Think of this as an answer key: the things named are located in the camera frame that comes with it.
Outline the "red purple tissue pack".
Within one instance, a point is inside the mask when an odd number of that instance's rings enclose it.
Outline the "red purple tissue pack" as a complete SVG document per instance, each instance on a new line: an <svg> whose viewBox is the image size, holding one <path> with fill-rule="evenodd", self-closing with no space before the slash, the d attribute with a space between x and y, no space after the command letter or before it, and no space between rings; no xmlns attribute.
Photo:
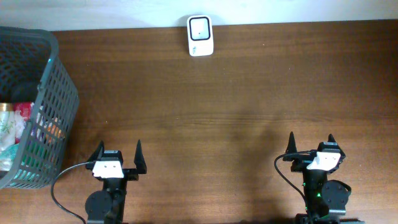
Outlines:
<svg viewBox="0 0 398 224"><path fill-rule="evenodd" d="M30 119L33 102L21 102L14 103L14 119L15 119L15 131L16 131L16 144L21 141L22 133L24 132L27 121Z"/></svg>

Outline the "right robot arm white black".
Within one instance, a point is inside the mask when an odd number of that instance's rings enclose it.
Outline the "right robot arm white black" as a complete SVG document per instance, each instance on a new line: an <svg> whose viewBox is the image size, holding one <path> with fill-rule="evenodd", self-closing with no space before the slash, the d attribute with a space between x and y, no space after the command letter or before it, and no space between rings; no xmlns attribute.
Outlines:
<svg viewBox="0 0 398 224"><path fill-rule="evenodd" d="M293 133L285 153L276 157L274 167L278 174L277 161L291 162L291 172L301 173L303 189L300 190L284 175L281 177L303 198L305 213L298 213L294 223L362 223L357 218L344 219L346 204L352 193L351 187L339 180L329 180L328 175L339 169L346 154L335 141L332 134L327 141L322 141L316 149L298 151Z"/></svg>

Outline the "orange tissue pack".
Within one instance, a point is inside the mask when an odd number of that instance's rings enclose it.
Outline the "orange tissue pack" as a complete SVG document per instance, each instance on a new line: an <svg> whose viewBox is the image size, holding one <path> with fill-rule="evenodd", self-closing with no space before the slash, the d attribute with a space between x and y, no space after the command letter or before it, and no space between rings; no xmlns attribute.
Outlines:
<svg viewBox="0 0 398 224"><path fill-rule="evenodd" d="M59 121L60 119L54 118L52 121L46 122L44 128L47 130L48 134L44 135L44 139L47 144L53 144L58 140L65 139L63 131L58 127Z"/></svg>

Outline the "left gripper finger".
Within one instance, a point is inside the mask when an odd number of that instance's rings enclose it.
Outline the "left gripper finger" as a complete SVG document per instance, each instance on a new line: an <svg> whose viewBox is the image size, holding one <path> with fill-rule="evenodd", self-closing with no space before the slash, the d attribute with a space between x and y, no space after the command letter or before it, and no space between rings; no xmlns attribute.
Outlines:
<svg viewBox="0 0 398 224"><path fill-rule="evenodd" d="M100 141L94 153L92 153L92 155L89 157L88 162L94 162L100 160L102 158L103 152L104 152L104 141Z"/></svg>
<svg viewBox="0 0 398 224"><path fill-rule="evenodd" d="M142 144L139 139L136 146L135 156L134 156L134 164L136 165L136 170L138 173L146 173L147 165L144 159L144 155L142 153Z"/></svg>

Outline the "teal wipes packet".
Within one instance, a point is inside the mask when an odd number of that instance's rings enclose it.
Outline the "teal wipes packet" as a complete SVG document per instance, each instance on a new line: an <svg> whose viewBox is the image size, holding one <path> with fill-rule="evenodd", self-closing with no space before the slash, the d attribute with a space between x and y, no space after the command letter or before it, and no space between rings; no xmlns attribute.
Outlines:
<svg viewBox="0 0 398 224"><path fill-rule="evenodd" d="M0 170L9 171L14 163L19 144L13 144L1 151Z"/></svg>

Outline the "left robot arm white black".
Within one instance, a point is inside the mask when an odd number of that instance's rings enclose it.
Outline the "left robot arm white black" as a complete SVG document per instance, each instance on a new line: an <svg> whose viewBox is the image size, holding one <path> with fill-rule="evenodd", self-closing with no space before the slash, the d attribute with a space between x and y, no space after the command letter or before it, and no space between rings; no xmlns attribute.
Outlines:
<svg viewBox="0 0 398 224"><path fill-rule="evenodd" d="M110 151L104 148L101 141L89 157L85 168L103 183L103 188L93 192L86 200L85 210L88 223L122 223L127 195L127 183L139 180L147 173L147 165L138 141L134 155L135 168L123 167L121 151Z"/></svg>

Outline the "white green tube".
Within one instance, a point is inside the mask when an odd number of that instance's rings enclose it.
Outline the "white green tube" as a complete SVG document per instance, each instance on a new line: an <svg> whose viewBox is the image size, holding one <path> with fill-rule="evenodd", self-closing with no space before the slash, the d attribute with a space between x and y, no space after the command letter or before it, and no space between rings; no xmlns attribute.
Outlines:
<svg viewBox="0 0 398 224"><path fill-rule="evenodd" d="M16 128L12 103L1 103L1 152L15 144Z"/></svg>

